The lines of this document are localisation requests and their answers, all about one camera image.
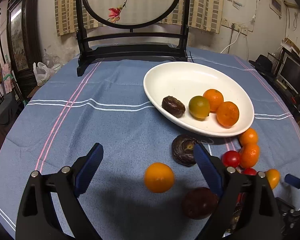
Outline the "white plastic bag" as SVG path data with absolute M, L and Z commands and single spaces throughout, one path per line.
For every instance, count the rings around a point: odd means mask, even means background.
M 42 87 L 56 73 L 54 69 L 48 68 L 44 63 L 33 64 L 33 72 L 37 81 L 37 86 Z

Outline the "dark purple plum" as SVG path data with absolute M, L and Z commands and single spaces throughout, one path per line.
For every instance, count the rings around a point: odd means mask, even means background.
M 181 212 L 190 219 L 204 219 L 213 213 L 218 200 L 218 196 L 207 187 L 198 187 L 185 195 L 181 201 Z

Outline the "olive green small fruit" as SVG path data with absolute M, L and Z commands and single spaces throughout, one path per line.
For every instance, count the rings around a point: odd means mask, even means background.
M 266 171 L 266 178 L 272 190 L 279 184 L 280 177 L 280 172 L 276 169 L 269 169 Z

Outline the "smooth orange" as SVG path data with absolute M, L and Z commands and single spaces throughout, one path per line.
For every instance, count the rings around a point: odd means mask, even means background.
M 241 168 L 252 168 L 258 162 L 260 156 L 260 148 L 255 143 L 248 143 L 244 145 L 240 152 L 240 167 Z

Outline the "round embroidery screen stand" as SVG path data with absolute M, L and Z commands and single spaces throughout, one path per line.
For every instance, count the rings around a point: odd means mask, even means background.
M 79 58 L 76 73 L 83 76 L 98 59 L 166 57 L 187 61 L 190 0 L 76 0 Z M 174 38 L 163 42 L 90 47 L 94 41 L 119 38 Z

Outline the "yellow-green citrus fruit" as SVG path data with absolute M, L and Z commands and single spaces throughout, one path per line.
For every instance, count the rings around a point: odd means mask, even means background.
M 203 120 L 209 116 L 210 104 L 203 96 L 194 96 L 189 101 L 189 112 L 194 118 Z

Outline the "dark framed wall painting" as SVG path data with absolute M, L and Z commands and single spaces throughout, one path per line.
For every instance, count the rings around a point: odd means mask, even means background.
M 37 22 L 38 0 L 8 0 L 7 42 L 11 67 L 22 90 L 37 85 L 33 64 L 41 59 Z

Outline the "red cherry tomato back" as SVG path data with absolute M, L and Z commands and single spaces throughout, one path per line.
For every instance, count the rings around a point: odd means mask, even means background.
M 257 171 L 253 168 L 246 168 L 242 171 L 242 174 L 249 175 L 249 176 L 255 176 L 257 174 Z

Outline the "small brown dried fruit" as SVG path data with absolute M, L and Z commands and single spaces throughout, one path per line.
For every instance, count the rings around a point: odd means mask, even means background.
M 173 96 L 163 98 L 161 106 L 176 118 L 182 117 L 186 110 L 184 104 Z

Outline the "red cherry tomato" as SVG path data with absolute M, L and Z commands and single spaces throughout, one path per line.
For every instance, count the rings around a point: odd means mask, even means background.
M 221 161 L 225 167 L 237 168 L 240 164 L 240 154 L 236 151 L 225 152 Z
M 255 176 L 257 174 L 257 171 L 253 168 L 246 168 L 242 171 L 242 174 L 249 175 L 249 176 Z

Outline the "wrinkled dark passion fruit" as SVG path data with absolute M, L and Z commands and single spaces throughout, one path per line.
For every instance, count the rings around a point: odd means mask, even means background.
M 198 144 L 198 140 L 190 135 L 181 134 L 177 136 L 172 142 L 173 159 L 187 167 L 195 165 L 193 149 L 196 144 Z

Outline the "small orange tangerine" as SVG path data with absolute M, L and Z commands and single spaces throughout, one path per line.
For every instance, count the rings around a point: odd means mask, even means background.
M 215 113 L 218 107 L 224 102 L 224 97 L 221 92 L 216 89 L 208 89 L 203 94 L 210 104 L 210 112 Z

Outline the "small orange kumquat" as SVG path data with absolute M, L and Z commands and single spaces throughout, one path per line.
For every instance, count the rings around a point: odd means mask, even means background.
M 163 163 L 153 163 L 145 170 L 144 184 L 153 193 L 164 193 L 174 185 L 172 169 Z

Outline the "blue striped tablecloth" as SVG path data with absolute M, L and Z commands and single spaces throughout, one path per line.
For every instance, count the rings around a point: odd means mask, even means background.
M 30 173 L 58 172 L 97 142 L 104 158 L 79 201 L 103 239 L 198 235 L 205 220 L 184 218 L 180 203 L 205 180 L 197 166 L 173 160 L 171 143 L 184 130 L 160 114 L 143 90 L 144 75 L 160 63 L 107 59 L 79 77 L 74 59 L 38 90 L 0 150 L 0 223 L 11 236 Z M 153 163 L 166 164 L 174 173 L 174 185 L 164 193 L 144 184 Z

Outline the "computer monitor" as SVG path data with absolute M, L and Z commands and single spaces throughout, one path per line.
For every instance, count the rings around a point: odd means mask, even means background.
M 287 56 L 283 66 L 279 70 L 279 76 L 288 86 L 300 95 L 300 64 L 290 56 Z

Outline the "medium orange mandarin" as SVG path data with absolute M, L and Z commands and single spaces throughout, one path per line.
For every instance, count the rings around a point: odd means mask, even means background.
M 239 109 L 233 102 L 223 102 L 216 111 L 216 117 L 220 125 L 230 128 L 239 120 Z

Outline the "white oval plate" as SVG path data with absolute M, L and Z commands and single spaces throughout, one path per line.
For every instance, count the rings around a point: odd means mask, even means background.
M 143 78 L 153 106 L 174 124 L 208 137 L 233 137 L 253 123 L 246 91 L 211 67 L 189 62 L 162 63 Z

